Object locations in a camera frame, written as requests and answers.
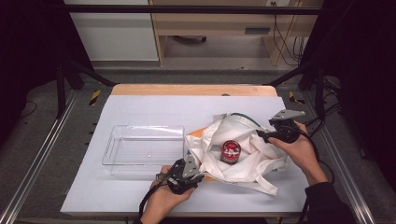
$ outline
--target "wooden desk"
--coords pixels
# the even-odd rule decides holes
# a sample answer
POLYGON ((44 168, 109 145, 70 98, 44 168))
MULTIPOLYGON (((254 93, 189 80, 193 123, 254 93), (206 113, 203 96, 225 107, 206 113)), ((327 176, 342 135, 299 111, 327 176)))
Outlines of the wooden desk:
MULTIPOLYGON (((154 6, 242 6, 266 7, 271 6, 271 0, 149 0, 154 6)), ((280 7, 321 7, 323 0, 289 0, 274 1, 280 7)), ((291 36, 305 36, 311 34, 317 16, 309 15, 278 15, 275 30, 274 15, 220 15, 220 14, 151 14, 157 51, 160 64, 163 64, 166 51, 166 39, 169 35, 258 35, 262 36, 266 50, 273 65, 278 65, 281 53, 285 52, 284 40, 291 36), (263 32, 255 34, 247 32, 247 28, 262 28, 263 32)))
MULTIPOLYGON (((268 119, 281 109, 284 109, 283 101, 276 96, 273 87, 117 85, 106 101, 61 212, 85 217, 137 214, 151 181, 110 175, 102 164, 108 138, 115 125, 182 125, 185 133, 190 133, 209 125, 214 115, 240 112, 254 118, 264 127, 270 127, 268 119)), ((308 184, 301 169, 288 160, 290 167, 287 171, 271 172, 265 176, 279 188, 277 196, 219 181, 203 181, 190 199, 176 207, 169 216, 298 216, 303 209, 304 189, 308 184)))

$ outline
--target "round red object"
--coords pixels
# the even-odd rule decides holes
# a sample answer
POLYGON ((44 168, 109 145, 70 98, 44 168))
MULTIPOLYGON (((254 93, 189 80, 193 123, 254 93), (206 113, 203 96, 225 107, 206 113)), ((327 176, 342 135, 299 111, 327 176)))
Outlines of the round red object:
POLYGON ((228 164, 236 164, 241 155, 241 146, 234 140, 228 140, 221 146, 220 160, 228 164))

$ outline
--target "plastic container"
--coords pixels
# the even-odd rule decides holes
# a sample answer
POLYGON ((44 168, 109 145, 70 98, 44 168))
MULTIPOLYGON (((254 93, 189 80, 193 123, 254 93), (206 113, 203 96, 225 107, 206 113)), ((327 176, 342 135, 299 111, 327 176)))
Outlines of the plastic container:
POLYGON ((184 155, 182 126, 117 125, 110 135, 103 165, 111 175, 154 179, 163 165, 184 155))

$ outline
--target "white tote bag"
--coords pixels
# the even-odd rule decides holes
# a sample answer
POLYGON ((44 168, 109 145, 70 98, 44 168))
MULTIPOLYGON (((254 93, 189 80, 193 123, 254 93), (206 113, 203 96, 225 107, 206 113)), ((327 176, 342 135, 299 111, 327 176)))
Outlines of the white tote bag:
POLYGON ((274 170, 285 170, 287 154, 272 144, 266 144, 256 130, 267 132, 243 114, 221 115, 216 116, 209 127, 187 134, 186 144, 199 163, 200 172, 225 183, 277 195, 277 187, 264 176, 274 170), (220 147, 228 140, 241 147, 235 164, 220 160, 220 147))

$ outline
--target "white tabletop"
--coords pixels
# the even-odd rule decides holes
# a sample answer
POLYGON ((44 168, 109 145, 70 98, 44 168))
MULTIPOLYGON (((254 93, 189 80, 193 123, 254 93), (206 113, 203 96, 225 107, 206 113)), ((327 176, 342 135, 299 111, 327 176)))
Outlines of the white tabletop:
MULTIPOLYGON (((268 119, 284 108, 280 97, 111 95, 61 212, 72 216, 133 216, 138 212, 151 181, 110 175, 102 165, 115 125, 179 125, 190 133, 209 125, 214 115, 235 112, 271 129, 268 119)), ((277 196, 204 181, 170 216, 287 216, 302 211, 308 184, 293 162, 287 171, 271 172, 265 178, 279 188, 277 196)))

